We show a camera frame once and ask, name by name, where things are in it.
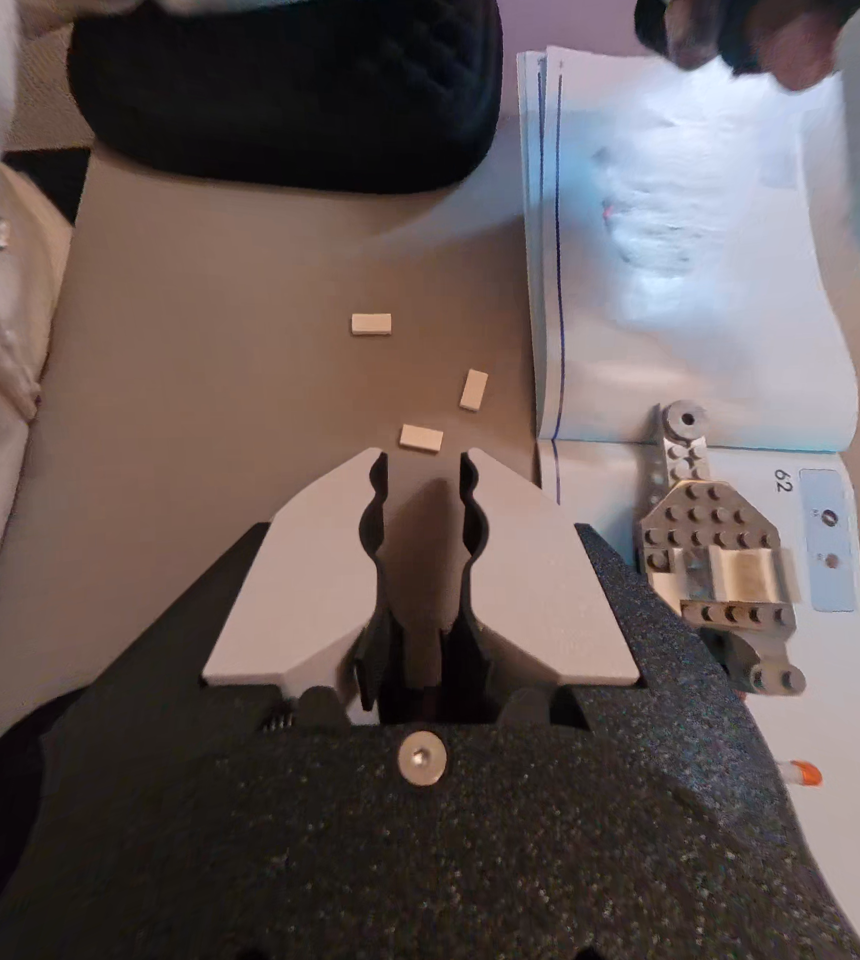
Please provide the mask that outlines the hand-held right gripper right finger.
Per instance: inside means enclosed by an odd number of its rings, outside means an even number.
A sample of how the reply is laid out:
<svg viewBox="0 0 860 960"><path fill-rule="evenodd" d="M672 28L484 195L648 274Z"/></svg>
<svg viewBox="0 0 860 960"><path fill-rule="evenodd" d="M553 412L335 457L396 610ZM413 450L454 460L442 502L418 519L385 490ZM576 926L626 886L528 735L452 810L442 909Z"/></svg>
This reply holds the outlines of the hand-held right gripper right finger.
<svg viewBox="0 0 860 960"><path fill-rule="evenodd" d="M640 670L565 510L477 447L460 457L460 723L520 691L631 688Z"/></svg>

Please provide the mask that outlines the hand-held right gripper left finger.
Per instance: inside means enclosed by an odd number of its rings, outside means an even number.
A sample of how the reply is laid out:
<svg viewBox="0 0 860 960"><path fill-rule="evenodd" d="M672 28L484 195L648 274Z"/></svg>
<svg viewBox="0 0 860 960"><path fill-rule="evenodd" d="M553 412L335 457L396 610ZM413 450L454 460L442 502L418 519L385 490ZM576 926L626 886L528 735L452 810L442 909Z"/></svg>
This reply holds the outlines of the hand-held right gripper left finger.
<svg viewBox="0 0 860 960"><path fill-rule="evenodd" d="M201 678L211 687L272 686L287 700L333 690L353 722L378 721L387 613L377 557L388 456L341 463L272 517Z"/></svg>

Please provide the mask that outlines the grey lego assembly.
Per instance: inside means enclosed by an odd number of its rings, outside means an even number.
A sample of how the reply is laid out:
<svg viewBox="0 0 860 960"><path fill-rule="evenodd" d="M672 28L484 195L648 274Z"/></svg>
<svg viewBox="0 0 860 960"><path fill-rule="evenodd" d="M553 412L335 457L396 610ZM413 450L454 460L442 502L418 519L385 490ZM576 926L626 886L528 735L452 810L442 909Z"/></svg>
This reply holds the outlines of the grey lego assembly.
<svg viewBox="0 0 860 960"><path fill-rule="evenodd" d="M807 678L791 659L799 588L778 528L714 478L704 409L683 399L658 409L662 474L635 533L638 565L685 574L680 619L696 631L735 690L799 697Z"/></svg>

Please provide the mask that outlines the white instruction booklet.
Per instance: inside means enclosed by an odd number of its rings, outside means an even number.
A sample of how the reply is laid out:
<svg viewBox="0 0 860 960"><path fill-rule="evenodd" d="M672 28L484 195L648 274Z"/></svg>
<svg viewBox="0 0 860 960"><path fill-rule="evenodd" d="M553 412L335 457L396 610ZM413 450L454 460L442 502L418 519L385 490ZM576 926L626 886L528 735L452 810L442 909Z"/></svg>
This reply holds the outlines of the white instruction booklet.
<svg viewBox="0 0 860 960"><path fill-rule="evenodd" d="M707 414L714 478L781 534L799 697L747 695L806 841L860 935L860 537L843 453L858 382L824 287L808 174L841 158L832 77L802 94L720 61L560 47L517 57L544 493L638 569L658 409Z"/></svg>

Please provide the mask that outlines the person's left hand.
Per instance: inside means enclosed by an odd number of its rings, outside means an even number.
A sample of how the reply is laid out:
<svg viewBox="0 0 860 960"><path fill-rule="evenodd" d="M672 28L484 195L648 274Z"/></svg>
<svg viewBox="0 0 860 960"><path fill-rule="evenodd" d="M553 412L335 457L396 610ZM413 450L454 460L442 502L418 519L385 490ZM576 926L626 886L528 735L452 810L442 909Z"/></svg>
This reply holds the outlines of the person's left hand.
<svg viewBox="0 0 860 960"><path fill-rule="evenodd" d="M720 4L670 2L663 29L667 59L693 71L719 56L724 26ZM756 2L742 21L749 52L785 90L814 87L834 72L842 30L839 11L825 2Z"/></svg>

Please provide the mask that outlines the black quilted cushion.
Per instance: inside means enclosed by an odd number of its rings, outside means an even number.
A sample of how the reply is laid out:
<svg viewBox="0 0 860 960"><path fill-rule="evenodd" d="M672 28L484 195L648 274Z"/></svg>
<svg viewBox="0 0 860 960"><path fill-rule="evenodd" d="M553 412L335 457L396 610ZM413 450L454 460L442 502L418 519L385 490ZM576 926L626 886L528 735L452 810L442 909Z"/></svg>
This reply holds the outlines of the black quilted cushion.
<svg viewBox="0 0 860 960"><path fill-rule="evenodd" d="M297 2L78 18L76 105L104 147L222 182L415 194L463 181L500 114L492 1Z"/></svg>

